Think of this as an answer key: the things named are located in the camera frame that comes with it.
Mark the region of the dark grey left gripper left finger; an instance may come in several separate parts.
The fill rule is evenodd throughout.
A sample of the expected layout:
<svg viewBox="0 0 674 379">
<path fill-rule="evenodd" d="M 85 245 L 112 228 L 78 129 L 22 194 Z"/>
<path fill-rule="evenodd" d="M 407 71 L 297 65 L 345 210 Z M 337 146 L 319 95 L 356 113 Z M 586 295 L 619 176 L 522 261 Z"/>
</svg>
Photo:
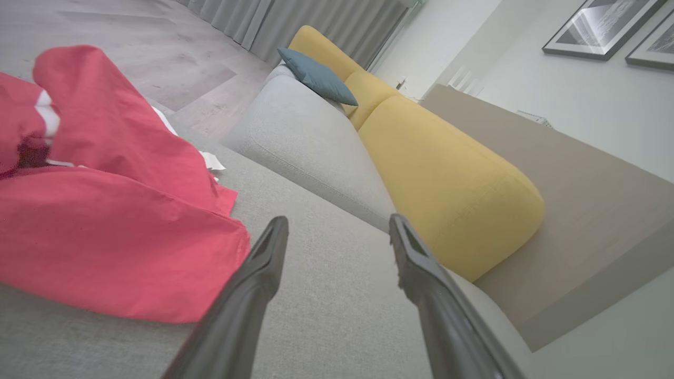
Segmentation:
<svg viewBox="0 0 674 379">
<path fill-rule="evenodd" d="M 251 379 L 266 308 L 279 290 L 288 236 L 285 216 L 267 224 L 161 379 Z"/>
</svg>

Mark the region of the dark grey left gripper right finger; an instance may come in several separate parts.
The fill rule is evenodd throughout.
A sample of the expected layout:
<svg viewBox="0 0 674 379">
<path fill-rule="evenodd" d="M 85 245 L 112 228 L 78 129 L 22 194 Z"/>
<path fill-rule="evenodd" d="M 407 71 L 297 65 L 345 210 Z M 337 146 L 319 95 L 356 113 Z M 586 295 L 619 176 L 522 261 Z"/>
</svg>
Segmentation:
<svg viewBox="0 0 674 379">
<path fill-rule="evenodd" d="M 416 305 L 434 379 L 526 379 L 457 281 L 402 214 L 390 216 L 398 285 Z"/>
</svg>

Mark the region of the red Bulls basketball jersey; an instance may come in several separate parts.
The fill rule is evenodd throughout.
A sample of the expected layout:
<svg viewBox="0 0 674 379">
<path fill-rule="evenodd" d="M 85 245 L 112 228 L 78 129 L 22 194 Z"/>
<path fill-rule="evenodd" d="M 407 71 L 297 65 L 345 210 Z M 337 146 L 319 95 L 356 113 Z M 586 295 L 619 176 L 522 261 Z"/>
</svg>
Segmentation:
<svg viewBox="0 0 674 379">
<path fill-rule="evenodd" d="M 46 166 L 0 179 L 0 283 L 116 317 L 199 321 L 250 252 L 236 192 L 101 49 L 44 51 L 27 82 L 61 122 Z"/>
</svg>

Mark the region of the red shorts with white stripes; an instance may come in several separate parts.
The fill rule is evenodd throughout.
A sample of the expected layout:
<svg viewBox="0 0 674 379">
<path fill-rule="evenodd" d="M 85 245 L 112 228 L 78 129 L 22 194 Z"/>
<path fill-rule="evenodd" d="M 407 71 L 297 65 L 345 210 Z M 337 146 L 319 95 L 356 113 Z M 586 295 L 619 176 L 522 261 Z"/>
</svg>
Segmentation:
<svg viewBox="0 0 674 379">
<path fill-rule="evenodd" d="M 0 179 L 46 166 L 60 122 L 45 89 L 0 73 Z"/>
</svg>

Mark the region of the grey sofa cushion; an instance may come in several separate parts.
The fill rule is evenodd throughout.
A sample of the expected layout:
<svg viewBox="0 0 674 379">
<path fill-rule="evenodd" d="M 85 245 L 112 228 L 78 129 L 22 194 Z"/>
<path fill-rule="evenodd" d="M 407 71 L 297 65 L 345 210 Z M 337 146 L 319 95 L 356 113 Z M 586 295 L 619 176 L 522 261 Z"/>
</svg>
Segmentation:
<svg viewBox="0 0 674 379">
<path fill-rule="evenodd" d="M 417 308 L 386 232 L 175 120 L 225 165 L 252 240 L 289 219 L 279 290 L 251 379 L 432 379 Z M 193 324 L 104 316 L 0 284 L 0 379 L 161 379 Z"/>
</svg>

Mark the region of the yellow sofa backrest cushion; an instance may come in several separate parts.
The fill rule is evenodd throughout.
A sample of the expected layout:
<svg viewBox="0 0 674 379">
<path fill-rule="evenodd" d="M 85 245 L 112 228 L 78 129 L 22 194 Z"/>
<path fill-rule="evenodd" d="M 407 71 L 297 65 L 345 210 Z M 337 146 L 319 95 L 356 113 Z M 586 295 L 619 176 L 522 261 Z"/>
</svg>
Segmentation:
<svg viewBox="0 0 674 379">
<path fill-rule="evenodd" d="M 369 115 L 384 101 L 401 97 L 397 89 L 371 74 L 312 26 L 302 26 L 289 48 L 322 63 L 337 74 L 355 96 L 358 105 L 342 105 L 345 115 L 359 130 Z"/>
<path fill-rule="evenodd" d="M 358 134 L 395 209 L 443 266 L 468 281 L 540 228 L 544 201 L 522 171 L 409 99 L 383 101 Z"/>
</svg>

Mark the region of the grey fabric sofa seat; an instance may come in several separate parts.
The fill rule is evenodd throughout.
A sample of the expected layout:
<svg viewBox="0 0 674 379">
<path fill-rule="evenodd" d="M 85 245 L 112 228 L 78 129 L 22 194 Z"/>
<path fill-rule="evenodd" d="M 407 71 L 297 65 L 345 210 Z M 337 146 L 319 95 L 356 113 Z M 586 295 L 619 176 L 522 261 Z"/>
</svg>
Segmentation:
<svg viewBox="0 0 674 379">
<path fill-rule="evenodd" d="M 224 146 L 388 231 L 397 211 L 368 151 L 338 103 L 278 65 L 224 137 Z"/>
</svg>

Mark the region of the blue throw pillow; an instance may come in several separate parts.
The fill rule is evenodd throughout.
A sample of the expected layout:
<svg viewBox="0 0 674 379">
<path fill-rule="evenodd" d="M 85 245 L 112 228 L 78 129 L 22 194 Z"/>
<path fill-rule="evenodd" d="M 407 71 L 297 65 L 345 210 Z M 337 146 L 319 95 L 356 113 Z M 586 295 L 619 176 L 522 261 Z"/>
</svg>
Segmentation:
<svg viewBox="0 0 674 379">
<path fill-rule="evenodd" d="M 359 105 L 346 84 L 326 65 L 289 48 L 279 47 L 277 52 L 296 79 L 314 93 L 342 105 Z"/>
</svg>

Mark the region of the grey pleated curtain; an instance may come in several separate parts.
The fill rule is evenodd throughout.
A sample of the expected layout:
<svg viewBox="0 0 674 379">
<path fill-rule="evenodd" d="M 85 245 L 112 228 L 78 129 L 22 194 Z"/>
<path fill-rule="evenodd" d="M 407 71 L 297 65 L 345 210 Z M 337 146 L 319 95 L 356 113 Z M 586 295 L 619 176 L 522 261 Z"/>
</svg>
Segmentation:
<svg viewBox="0 0 674 379">
<path fill-rule="evenodd" d="M 365 69 L 425 0 L 175 0 L 270 65 L 305 25 Z"/>
</svg>

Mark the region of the taupe wall panel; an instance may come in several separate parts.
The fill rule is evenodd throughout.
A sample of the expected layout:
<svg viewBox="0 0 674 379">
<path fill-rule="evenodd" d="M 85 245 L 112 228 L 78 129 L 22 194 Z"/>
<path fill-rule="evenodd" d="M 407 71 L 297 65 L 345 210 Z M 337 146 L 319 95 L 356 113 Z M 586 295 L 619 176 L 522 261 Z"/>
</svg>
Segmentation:
<svg viewBox="0 0 674 379">
<path fill-rule="evenodd" d="M 674 266 L 674 183 L 443 85 L 421 105 L 519 168 L 544 218 L 478 280 L 537 351 Z"/>
</svg>

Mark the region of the black framed wall picture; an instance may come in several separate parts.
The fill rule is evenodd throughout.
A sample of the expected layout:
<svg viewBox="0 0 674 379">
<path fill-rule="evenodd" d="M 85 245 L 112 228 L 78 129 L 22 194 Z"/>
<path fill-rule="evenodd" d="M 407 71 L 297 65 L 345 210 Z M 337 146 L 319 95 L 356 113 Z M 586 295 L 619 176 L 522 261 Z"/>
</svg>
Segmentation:
<svg viewBox="0 0 674 379">
<path fill-rule="evenodd" d="M 585 0 L 542 52 L 607 62 L 666 2 Z"/>
<path fill-rule="evenodd" d="M 674 72 L 674 9 L 625 58 L 632 66 Z"/>
</svg>

